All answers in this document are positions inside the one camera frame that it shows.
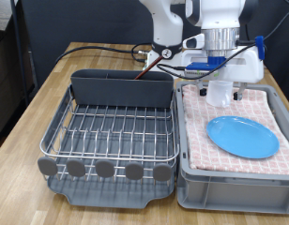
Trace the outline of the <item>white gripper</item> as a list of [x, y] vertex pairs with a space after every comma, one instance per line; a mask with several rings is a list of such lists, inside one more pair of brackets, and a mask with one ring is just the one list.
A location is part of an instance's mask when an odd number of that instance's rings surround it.
[[206, 95], [202, 80], [241, 83], [234, 100], [241, 100], [246, 83], [258, 83], [264, 77], [264, 54], [255, 47], [238, 47], [215, 56], [215, 52], [187, 50], [182, 53], [181, 65], [187, 79], [198, 80], [200, 96]]

